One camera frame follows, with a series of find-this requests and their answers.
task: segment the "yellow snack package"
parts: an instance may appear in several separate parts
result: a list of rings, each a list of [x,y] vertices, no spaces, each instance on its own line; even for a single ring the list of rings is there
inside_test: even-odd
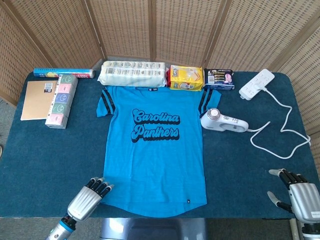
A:
[[[201,91],[204,85],[202,67],[171,65],[168,82],[170,89]]]

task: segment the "blue t-shirt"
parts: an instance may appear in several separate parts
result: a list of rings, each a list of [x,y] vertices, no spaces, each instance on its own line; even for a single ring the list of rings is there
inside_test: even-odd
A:
[[[102,203],[147,217],[172,217],[207,204],[200,115],[220,93],[107,86],[96,114],[113,115]]]

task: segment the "barcode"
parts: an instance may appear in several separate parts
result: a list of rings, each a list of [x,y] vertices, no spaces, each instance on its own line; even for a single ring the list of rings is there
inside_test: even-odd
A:
[[[52,83],[45,83],[44,84],[44,89],[52,89]]]
[[[215,83],[215,77],[214,76],[208,76],[208,83],[214,84]]]
[[[121,75],[128,75],[129,72],[130,72],[130,70],[125,70],[125,69],[123,69],[123,70],[121,71]]]
[[[113,74],[114,71],[115,71],[114,68],[108,68],[106,73],[107,73],[107,74]]]

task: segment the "gray floor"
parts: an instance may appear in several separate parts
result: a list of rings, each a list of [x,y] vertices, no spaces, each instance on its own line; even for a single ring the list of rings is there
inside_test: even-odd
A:
[[[0,99],[0,145],[6,151],[6,141],[15,108]],[[0,218],[0,240],[45,239],[60,218]],[[70,240],[99,239],[101,218],[89,218],[78,223]],[[210,240],[291,240],[288,220],[208,219]]]

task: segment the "pink box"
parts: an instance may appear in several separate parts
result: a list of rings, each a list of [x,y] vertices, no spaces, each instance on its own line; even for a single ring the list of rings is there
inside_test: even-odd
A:
[[[58,88],[58,93],[71,94],[73,91],[72,84],[60,83]]]
[[[51,113],[50,116],[47,117],[45,124],[46,125],[62,125],[64,120],[64,115],[60,113]]]

